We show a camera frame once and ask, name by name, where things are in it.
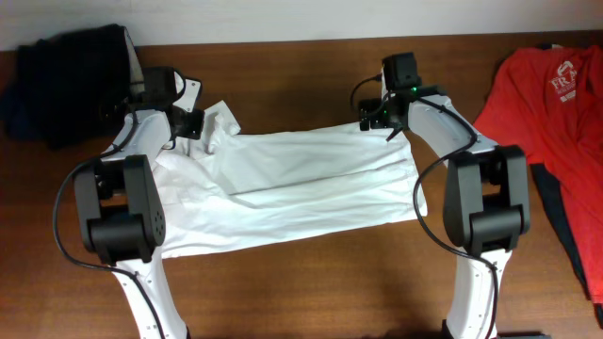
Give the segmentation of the white t-shirt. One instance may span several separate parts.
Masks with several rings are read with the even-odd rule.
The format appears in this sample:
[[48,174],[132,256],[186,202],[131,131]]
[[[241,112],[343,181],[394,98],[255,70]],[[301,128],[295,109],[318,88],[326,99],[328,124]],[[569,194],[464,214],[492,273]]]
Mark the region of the white t-shirt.
[[124,130],[150,155],[166,219],[164,258],[244,250],[426,216],[410,142],[348,123],[244,135],[225,103],[173,149],[164,113]]

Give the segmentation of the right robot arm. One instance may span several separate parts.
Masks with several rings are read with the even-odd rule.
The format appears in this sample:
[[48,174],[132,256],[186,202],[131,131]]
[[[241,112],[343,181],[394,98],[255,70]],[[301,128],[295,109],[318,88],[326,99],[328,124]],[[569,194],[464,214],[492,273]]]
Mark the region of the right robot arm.
[[437,158],[418,176],[412,194],[436,167],[447,168],[443,225],[448,239],[429,238],[457,258],[453,301],[442,324],[445,338],[497,338],[502,277],[521,235],[530,228],[525,156],[472,126],[438,87],[411,86],[353,101],[360,128],[410,131]]

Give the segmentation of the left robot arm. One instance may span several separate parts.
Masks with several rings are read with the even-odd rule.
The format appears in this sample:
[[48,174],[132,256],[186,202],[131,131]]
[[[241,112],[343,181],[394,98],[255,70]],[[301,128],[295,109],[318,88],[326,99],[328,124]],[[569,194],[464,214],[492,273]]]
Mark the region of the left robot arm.
[[203,126],[195,108],[128,113],[109,148],[73,178],[84,247],[118,280],[144,339],[190,336],[161,259],[168,225],[151,166],[166,144],[197,139]]

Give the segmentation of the grey white folded garment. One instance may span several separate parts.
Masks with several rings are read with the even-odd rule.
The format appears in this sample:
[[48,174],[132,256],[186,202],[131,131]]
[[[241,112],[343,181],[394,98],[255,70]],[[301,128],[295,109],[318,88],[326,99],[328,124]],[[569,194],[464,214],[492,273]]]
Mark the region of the grey white folded garment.
[[128,54],[129,68],[130,68],[130,84],[131,85],[142,84],[144,82],[144,77],[143,77],[142,69],[140,67],[138,55],[136,53],[136,48],[135,48],[135,46],[131,40],[131,37],[129,35],[129,32],[125,26],[123,27],[123,34],[124,34],[124,42],[125,42],[125,46],[126,46],[126,50],[127,50],[127,54]]

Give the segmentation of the folded black garment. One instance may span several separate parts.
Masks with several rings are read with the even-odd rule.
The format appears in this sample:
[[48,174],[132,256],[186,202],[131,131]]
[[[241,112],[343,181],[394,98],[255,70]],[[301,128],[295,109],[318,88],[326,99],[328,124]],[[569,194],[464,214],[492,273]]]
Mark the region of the folded black garment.
[[49,148],[119,131],[131,97],[131,46],[127,29],[109,24],[19,47],[18,97]]

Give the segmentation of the red t-shirt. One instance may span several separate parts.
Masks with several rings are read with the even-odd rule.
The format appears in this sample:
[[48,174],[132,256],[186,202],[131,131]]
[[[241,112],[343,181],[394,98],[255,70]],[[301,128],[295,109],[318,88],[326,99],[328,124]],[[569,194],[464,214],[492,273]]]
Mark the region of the red t-shirt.
[[602,49],[521,48],[499,66],[475,127],[561,184],[591,299],[602,301]]

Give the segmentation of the dark navy garment under red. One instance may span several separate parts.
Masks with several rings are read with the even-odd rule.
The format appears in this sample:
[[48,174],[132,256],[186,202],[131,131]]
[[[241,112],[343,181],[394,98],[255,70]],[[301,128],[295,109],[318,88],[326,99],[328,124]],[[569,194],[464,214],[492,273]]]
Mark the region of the dark navy garment under red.
[[602,316],[602,49],[535,53],[533,176],[546,215]]

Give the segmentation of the folded navy garment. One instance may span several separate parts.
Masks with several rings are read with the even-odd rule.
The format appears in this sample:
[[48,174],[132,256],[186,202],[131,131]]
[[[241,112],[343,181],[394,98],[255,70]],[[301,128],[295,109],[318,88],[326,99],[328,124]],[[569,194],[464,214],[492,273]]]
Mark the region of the folded navy garment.
[[42,140],[29,113],[29,103],[18,81],[10,82],[1,92],[1,121],[5,134],[15,140]]

